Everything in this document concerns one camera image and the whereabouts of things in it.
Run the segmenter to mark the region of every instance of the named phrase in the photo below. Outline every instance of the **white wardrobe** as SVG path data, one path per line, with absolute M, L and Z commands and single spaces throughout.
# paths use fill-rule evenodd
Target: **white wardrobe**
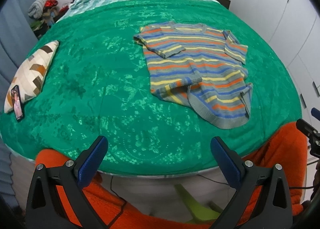
M 303 118 L 320 131 L 320 18 L 309 0 L 231 0 L 230 11 L 254 29 L 287 68 Z

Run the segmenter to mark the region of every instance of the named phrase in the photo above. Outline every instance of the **cream pillow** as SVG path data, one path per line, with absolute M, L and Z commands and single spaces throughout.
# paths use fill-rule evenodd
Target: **cream pillow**
M 15 85 L 19 86 L 22 104 L 40 94 L 58 45 L 58 41 L 49 42 L 22 62 L 8 89 L 4 101 L 5 113 L 13 110 L 11 89 Z

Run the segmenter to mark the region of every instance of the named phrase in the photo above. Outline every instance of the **smartphone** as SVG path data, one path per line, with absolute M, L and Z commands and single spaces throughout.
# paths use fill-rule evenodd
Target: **smartphone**
M 11 98 L 12 98 L 12 105 L 14 114 L 16 116 L 17 121 L 20 121 L 23 118 L 23 111 L 22 111 L 22 103 L 20 97 L 19 86 L 15 85 L 11 89 Z

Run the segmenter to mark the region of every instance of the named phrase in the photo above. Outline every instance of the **orange blanket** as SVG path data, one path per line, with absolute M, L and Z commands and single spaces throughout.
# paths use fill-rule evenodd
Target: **orange blanket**
M 244 159 L 251 160 L 257 166 L 262 167 L 272 167 L 274 164 L 279 163 L 285 171 L 289 186 L 302 186 L 307 168 L 306 138 L 296 129 L 295 123 L 286 124 L 281 127 L 263 147 Z M 67 157 L 57 151 L 45 149 L 38 154 L 36 158 L 36 165 L 43 163 L 47 168 L 50 168 L 61 166 L 67 160 Z M 97 214 L 106 224 L 108 224 L 119 213 L 123 201 L 109 193 L 100 185 L 100 183 L 101 177 L 96 175 L 91 184 L 83 189 L 83 192 Z M 256 188 L 240 223 L 248 220 L 259 196 L 259 192 L 260 188 Z M 80 225 L 61 186 L 58 186 L 58 193 L 70 221 Z M 290 190 L 290 193 L 293 215 L 297 215 L 303 210 L 302 205 L 300 205 L 302 190 Z M 151 217 L 142 214 L 134 206 L 127 203 L 123 214 L 112 225 L 112 229 L 117 228 L 207 229 L 209 228 L 209 225 L 183 224 L 167 221 L 157 217 Z

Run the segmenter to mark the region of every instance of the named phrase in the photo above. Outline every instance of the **metal screw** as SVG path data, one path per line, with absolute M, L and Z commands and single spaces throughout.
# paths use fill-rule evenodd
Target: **metal screw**
M 42 168 L 43 168 L 43 164 L 38 164 L 37 165 L 37 167 L 36 167 L 36 169 L 39 171 L 39 170 L 42 170 Z
M 74 161 L 73 160 L 69 160 L 66 162 L 66 166 L 67 167 L 71 167 L 73 165 Z
M 282 170 L 282 166 L 281 166 L 279 163 L 277 163 L 277 164 L 275 165 L 275 167 L 276 167 L 276 169 L 278 169 L 278 170 Z
M 252 167 L 253 166 L 253 162 L 252 161 L 245 161 L 244 163 L 245 163 L 245 165 L 247 167 Z

